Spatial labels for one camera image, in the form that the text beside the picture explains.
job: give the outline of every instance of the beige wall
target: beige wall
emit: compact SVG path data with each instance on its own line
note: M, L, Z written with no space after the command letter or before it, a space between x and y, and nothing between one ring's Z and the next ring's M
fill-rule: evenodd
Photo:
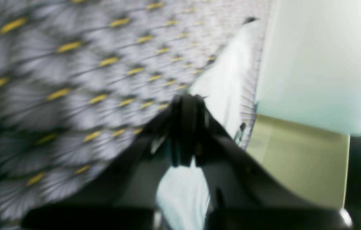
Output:
M247 151L297 195L326 207L343 206L347 134L259 115Z

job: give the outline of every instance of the patterned fabric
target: patterned fabric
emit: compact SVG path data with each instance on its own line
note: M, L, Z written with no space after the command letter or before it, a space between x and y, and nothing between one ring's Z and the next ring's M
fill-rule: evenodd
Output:
M0 229L94 179L212 61L245 0L0 0Z

